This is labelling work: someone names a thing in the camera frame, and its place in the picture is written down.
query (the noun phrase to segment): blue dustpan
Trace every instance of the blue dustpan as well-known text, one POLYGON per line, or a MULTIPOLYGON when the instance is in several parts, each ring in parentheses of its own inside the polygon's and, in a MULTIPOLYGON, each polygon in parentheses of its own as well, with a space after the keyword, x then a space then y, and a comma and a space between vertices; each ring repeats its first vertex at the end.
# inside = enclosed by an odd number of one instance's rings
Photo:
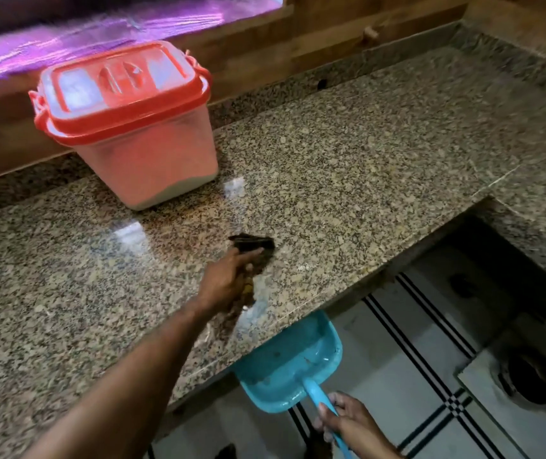
MULTIPOLYGON (((316 311, 257 347, 233 365, 247 395, 265 412, 287 411, 306 396, 317 406, 324 403, 332 412, 320 384, 341 362, 341 339, 323 311, 316 311)), ((346 458, 349 448, 337 435, 335 440, 346 458)))

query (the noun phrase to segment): red lid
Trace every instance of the red lid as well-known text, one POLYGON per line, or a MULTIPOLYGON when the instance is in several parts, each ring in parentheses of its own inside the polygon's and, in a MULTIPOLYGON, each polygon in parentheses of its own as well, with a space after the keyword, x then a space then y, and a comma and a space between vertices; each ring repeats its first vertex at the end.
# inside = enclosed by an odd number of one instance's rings
POLYGON ((35 126, 69 146, 106 138, 207 103, 207 69, 166 41, 154 41, 44 69, 30 91, 35 126))

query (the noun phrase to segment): wood panel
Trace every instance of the wood panel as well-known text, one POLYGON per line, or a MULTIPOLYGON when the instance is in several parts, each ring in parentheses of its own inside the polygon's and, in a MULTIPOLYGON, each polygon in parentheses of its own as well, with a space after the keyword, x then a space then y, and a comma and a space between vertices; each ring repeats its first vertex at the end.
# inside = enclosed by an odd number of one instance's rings
POLYGON ((464 18, 488 35, 546 56, 546 0, 473 0, 464 18))
MULTIPOLYGON (((470 0, 285 1, 255 18, 170 39, 212 72, 213 101, 458 20, 470 0), (376 30, 376 42, 364 40, 367 26, 376 30)), ((0 173, 66 151, 32 125, 26 91, 37 80, 38 72, 0 80, 0 173)))

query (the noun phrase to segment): hand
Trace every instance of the hand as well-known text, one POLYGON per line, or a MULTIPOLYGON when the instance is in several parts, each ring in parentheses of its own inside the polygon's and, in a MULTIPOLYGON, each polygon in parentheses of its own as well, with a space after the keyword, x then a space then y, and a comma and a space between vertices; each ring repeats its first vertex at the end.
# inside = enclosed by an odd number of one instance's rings
POLYGON ((262 248, 239 254, 231 248, 222 259, 210 262, 201 279, 197 302, 210 316, 227 311, 243 291, 250 263, 262 253, 262 248))
POLYGON ((324 406, 318 406, 316 430, 324 432, 324 439, 332 440, 330 432, 337 433, 361 459, 398 459, 401 456, 379 429, 369 411, 360 401, 344 393, 334 392, 328 399, 338 416, 324 406))

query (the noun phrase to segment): granite countertop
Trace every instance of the granite countertop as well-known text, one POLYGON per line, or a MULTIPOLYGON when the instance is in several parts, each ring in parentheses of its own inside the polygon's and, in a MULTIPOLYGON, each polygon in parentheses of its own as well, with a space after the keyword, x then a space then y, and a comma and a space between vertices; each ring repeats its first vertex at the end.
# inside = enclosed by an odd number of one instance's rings
POLYGON ((0 457, 195 293, 229 234, 271 235, 277 253, 255 305, 199 338, 172 401, 484 198, 546 236, 546 96, 451 48, 215 135, 220 177, 152 210, 96 176, 0 209, 0 457))

